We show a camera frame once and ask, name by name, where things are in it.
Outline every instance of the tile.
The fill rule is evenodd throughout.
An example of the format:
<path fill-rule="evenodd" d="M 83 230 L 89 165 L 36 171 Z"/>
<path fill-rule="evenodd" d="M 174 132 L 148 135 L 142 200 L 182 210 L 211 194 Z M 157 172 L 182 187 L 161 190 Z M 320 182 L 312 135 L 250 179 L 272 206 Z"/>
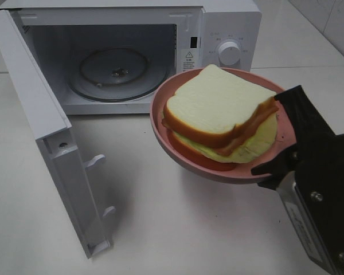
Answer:
<path fill-rule="evenodd" d="M 256 0 L 263 19 L 252 68 L 344 66 L 344 56 L 287 0 Z"/>
<path fill-rule="evenodd" d="M 321 33 L 335 0 L 289 0 Z"/>
<path fill-rule="evenodd" d="M 336 0 L 324 35 L 344 55 L 344 0 Z"/>

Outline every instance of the microwave door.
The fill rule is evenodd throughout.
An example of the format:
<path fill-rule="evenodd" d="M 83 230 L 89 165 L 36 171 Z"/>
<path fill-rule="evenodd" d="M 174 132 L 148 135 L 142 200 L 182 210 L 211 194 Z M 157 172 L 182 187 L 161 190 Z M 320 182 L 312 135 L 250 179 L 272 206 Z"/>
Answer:
<path fill-rule="evenodd" d="M 15 14 L 0 11 L 0 50 L 38 148 L 90 258 L 112 244 L 104 225 L 115 208 L 99 213 L 87 177 L 87 170 L 105 157 L 82 161 L 72 126 L 15 24 Z"/>

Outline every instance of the sandwich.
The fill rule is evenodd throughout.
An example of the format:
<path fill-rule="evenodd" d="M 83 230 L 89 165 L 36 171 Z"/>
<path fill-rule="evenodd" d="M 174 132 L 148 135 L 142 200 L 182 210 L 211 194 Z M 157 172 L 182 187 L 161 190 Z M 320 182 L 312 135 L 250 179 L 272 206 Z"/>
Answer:
<path fill-rule="evenodd" d="M 234 169 L 276 139 L 276 93 L 215 65 L 181 85 L 163 109 L 171 145 L 213 170 Z"/>

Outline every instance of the bread crust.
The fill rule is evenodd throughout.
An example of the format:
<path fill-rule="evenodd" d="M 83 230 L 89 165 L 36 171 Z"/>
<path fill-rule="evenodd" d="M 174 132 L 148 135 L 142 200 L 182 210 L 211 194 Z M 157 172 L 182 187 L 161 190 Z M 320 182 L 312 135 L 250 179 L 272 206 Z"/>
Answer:
<path fill-rule="evenodd" d="M 277 110 L 278 107 L 275 104 L 274 98 L 269 97 L 256 107 L 252 116 L 245 123 L 236 124 L 232 130 L 226 133 L 207 133 L 192 128 L 175 117 L 166 104 L 163 109 L 164 118 L 162 123 L 194 142 L 218 149 L 218 153 L 221 155 L 230 155 L 230 152 L 243 144 L 247 138 L 254 135 L 259 125 Z"/>

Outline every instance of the microwave control panel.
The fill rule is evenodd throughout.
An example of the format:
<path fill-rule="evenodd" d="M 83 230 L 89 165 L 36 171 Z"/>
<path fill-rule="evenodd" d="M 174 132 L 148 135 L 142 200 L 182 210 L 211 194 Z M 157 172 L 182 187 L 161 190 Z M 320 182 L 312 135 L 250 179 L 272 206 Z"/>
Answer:
<path fill-rule="evenodd" d="M 206 13 L 202 33 L 202 66 L 250 70 L 261 13 Z"/>

